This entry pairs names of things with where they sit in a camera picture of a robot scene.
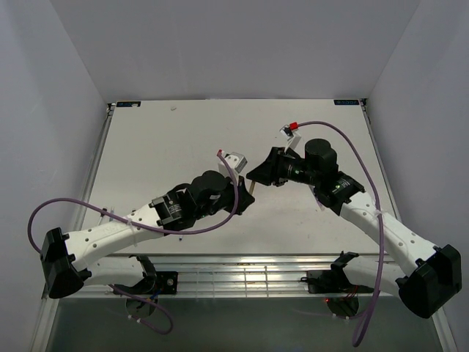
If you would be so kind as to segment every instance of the cable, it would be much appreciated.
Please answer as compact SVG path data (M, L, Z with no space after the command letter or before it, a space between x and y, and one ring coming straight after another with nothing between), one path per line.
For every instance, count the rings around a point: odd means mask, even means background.
M237 189L237 180L236 180L235 174L234 174L233 170L229 167L228 163L225 161L224 157L221 156L221 151L218 151L217 156L218 156L218 158L220 158L221 162L224 164L224 166L228 170L228 173L229 173L230 178L232 179L233 188L234 188L234 206L233 206L233 209L230 212L230 214L223 221L219 222L216 225L207 227L207 228L202 229L202 230L192 230L192 231L165 230L165 229L162 229L160 227L151 227L151 226L148 226L148 225L145 225L145 224L140 224L140 223L135 222L135 221L130 221L130 223L135 227L140 227L142 229L145 229L145 230L148 230L148 231L153 231L153 232L166 233L168 235L197 235L199 233L205 233L205 232L209 232L209 231L218 229L219 227L222 227L223 225L225 225L236 214L236 210L237 210L237 207L239 205L239 192L238 192L238 189ZM34 248L34 250L37 253L40 253L41 250L37 246L37 244L34 242L34 239L32 237L32 222L34 220L34 217L39 212L39 210L44 208L46 205L49 205L49 204L52 204L52 203L57 203L57 202L69 202L69 203L75 203L75 204L78 204L78 205L82 205L82 206L84 206L88 209L94 210L98 213L101 213L105 216L108 216L111 219L123 222L124 224L129 223L128 219L122 218L121 216L118 216L114 213L109 213L106 210L103 210L99 207L96 207L94 205L91 205L91 204L89 204L87 202L84 202L82 200L79 200L79 199L73 199L73 198L54 198L54 199L50 199L50 200L44 202L43 204L39 205L36 209L34 209L31 216L29 217L29 221L28 221L28 239L29 239L29 243L31 244L31 246Z
M378 297L380 296L380 284L381 284L381 276L383 274L383 266L384 266L384 224L383 224L383 215L380 213L381 211L381 203L380 203L380 195L378 194L378 190L376 188L376 185L373 182L372 176L369 174L368 169L365 166L365 163L363 162L363 159L360 157L358 154L357 149L353 145L352 141L350 138L342 132L340 129L338 129L336 126L331 125L328 122L324 121L308 121L308 122L302 122L298 123L298 128L303 127L303 126L308 126L308 125L323 125L329 128L332 128L340 134L342 137L344 137L345 141L348 143L350 148L352 148L353 153L355 154L355 157L358 160L358 163L361 165L361 168L363 169L363 172L365 173L366 179L368 180L370 186L372 187L374 199L375 199L375 207L378 210L379 214L377 216L378 219L378 224L380 227L380 254L379 254L379 260L378 260L378 271L376 275L376 280L374 281L374 291L373 291L373 296L372 296L372 301L366 308L366 311L363 313L361 316L361 320L356 326L354 332L353 332L353 347L358 347L361 342L363 341L363 338L365 337L366 331L368 330L369 323L372 319L374 308L376 307L376 303L378 300Z
M162 334L162 335L167 335L169 334L173 328L174 328L174 321L173 321L173 317L171 316L171 314L169 314L169 312L164 309L162 306L160 306L159 304L156 304L154 301L149 301L147 300L146 298L143 298L143 297L139 297L139 296L135 296L131 293L127 293L125 292L124 290L121 290L120 288L114 286L114 285L109 285L110 288L112 288L114 291L116 291L118 294L120 295L123 295L123 296L127 296L128 298L131 298L131 299L135 299L136 301L140 301L140 302L143 302L145 304L149 304L150 306L153 306L154 308L158 309L160 312L162 312L167 318L168 318L168 321L169 321L169 328L167 328L167 330L162 330L162 329L159 329L157 328L156 326L154 326L153 324L151 323L148 323L146 322L145 320L135 316L135 315L131 315L131 317L135 320L137 320L138 323L142 323L144 324L145 326L148 326L150 329L152 329L154 332L157 332L159 334Z
M153 293L153 294L149 297L149 299L151 299L151 300L153 301L155 298L158 297L158 295L159 295L160 293L161 293L161 290L156 291L155 293Z

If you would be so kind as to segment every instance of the label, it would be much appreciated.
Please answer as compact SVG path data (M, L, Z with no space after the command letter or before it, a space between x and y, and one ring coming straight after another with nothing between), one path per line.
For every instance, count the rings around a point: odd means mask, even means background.
M116 103L117 108L138 108L141 105L141 101L118 101Z
M356 99L334 99L334 105L360 105Z

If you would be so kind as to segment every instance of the white table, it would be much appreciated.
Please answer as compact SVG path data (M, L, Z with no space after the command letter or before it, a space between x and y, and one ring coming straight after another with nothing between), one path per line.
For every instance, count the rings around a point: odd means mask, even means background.
M383 208L391 201L360 106L336 106L333 100L174 100L142 101L117 107L112 116L90 202L128 214L179 183L189 183L217 169L218 149L239 152L248 165L243 175L265 160L270 148L284 146L278 130L289 122L322 120L342 129L353 141L377 184ZM338 154L339 168L370 191L348 144L323 126L300 129L297 151L313 138L327 139ZM336 254L342 250L376 254L377 245L330 210L321 211L309 188L256 185L256 202L222 228L201 234L145 241L122 253L142 254ZM218 223L220 212L196 228ZM85 227L98 214L86 212Z

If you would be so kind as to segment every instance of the black mount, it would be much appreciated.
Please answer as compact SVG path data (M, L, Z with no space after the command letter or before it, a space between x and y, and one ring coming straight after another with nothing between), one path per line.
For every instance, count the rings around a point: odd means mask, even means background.
M399 297L421 318L430 318L462 288L461 254L449 244L435 247L427 260L417 260L418 268L397 279Z
M288 180L314 187L314 195L322 205L337 215L350 197L365 188L339 171L337 153L325 139L312 139L305 144L305 158L295 151L273 147L267 159L250 171L246 178L265 186L282 186Z
M73 266L75 255L69 255L65 245L69 237L68 234L62 234L60 227L45 234L40 259L47 294L52 299L64 298L78 292L85 285L86 279L92 276L91 271L77 271ZM149 292L155 286L155 267L145 255L137 256L137 260L142 266L143 279L131 290L135 293Z
M247 191L242 176L239 176L237 190L239 202L236 214L241 215L255 199ZM190 184L174 187L164 196L154 199L149 206L155 208L160 217L158 226L163 226L165 230L180 231L220 210L231 213L234 205L235 190L231 178L209 170L194 178Z

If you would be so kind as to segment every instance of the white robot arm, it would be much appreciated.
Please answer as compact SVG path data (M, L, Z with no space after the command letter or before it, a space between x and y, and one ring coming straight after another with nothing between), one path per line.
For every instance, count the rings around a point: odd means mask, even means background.
M384 244L398 265L384 264L380 290L399 297L408 309L429 318L461 290L461 257L452 246L443 248L409 230L391 214L378 211L364 187L339 171L337 154L324 139L305 144L305 158L294 150L298 124L282 128L286 147L273 147L267 159L246 178L265 186L282 186L288 180L310 186L318 203L330 208L379 244L378 215L383 219ZM355 285L374 287L378 264L356 253L342 254L329 271L308 283L323 292L340 292Z
M62 298L83 286L110 284L119 284L129 293L153 293L155 268L147 257L107 256L138 242L179 233L220 210L227 211L230 216L241 215L254 202L243 177L239 176L246 159L241 154L228 154L223 150L220 150L219 158L223 160L219 172L206 171L192 183L178 185L133 210L120 218L121 221L66 234L60 228L47 232L40 259L49 297Z

